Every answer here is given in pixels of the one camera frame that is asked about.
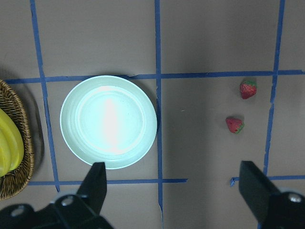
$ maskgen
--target brown woven basket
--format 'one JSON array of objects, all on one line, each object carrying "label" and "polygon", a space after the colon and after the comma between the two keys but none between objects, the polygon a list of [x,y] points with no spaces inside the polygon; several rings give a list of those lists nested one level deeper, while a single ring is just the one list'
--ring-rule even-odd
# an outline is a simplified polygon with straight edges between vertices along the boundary
[{"label": "brown woven basket", "polygon": [[30,181],[34,170],[34,152],[30,126],[21,99],[3,80],[0,80],[0,108],[18,127],[24,145],[23,160],[18,168],[0,177],[0,200],[3,200],[20,193]]}]

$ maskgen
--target yellow banana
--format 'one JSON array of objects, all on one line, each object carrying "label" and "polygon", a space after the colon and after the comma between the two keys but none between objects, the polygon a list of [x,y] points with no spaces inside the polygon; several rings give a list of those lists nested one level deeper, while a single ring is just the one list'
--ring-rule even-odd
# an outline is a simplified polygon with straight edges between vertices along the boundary
[{"label": "yellow banana", "polygon": [[24,147],[17,126],[2,109],[0,109],[0,130],[3,132],[10,148],[11,171],[20,165],[23,159]]},{"label": "yellow banana", "polygon": [[0,130],[0,177],[7,174],[11,165],[11,155],[9,144]]}]

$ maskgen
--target screw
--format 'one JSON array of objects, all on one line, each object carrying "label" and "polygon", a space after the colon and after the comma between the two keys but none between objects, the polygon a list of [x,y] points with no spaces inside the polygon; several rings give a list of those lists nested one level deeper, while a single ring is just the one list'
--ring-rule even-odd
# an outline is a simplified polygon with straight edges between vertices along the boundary
[{"label": "screw", "polygon": [[302,198],[296,193],[290,193],[288,195],[288,198],[290,199],[291,202],[294,203],[300,203],[302,201]]},{"label": "screw", "polygon": [[73,196],[68,196],[65,199],[63,199],[63,201],[61,202],[61,205],[68,206],[71,203],[73,203]]},{"label": "screw", "polygon": [[19,205],[16,209],[14,209],[14,210],[11,212],[10,215],[11,215],[12,217],[16,217],[16,216],[21,215],[23,212],[24,212],[24,206],[23,206],[23,205]]}]

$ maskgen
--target red strawberry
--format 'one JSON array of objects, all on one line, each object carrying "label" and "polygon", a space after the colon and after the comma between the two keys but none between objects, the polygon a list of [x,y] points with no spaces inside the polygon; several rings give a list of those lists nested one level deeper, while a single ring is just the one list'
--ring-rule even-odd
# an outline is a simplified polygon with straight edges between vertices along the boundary
[{"label": "red strawberry", "polygon": [[225,121],[229,130],[234,134],[238,134],[244,127],[243,121],[238,118],[226,118]]},{"label": "red strawberry", "polygon": [[246,80],[242,82],[239,86],[240,93],[243,99],[248,99],[256,94],[257,85],[256,82],[251,80]]}]

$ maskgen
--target light blue plate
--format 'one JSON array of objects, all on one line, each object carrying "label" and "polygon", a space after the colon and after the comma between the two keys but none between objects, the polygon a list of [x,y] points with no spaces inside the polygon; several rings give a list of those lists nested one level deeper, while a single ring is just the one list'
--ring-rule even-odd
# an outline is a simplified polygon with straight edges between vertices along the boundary
[{"label": "light blue plate", "polygon": [[85,80],[61,108],[62,136],[70,150],[89,165],[107,169],[139,161],[151,148],[157,118],[147,95],[128,80],[103,75]]}]

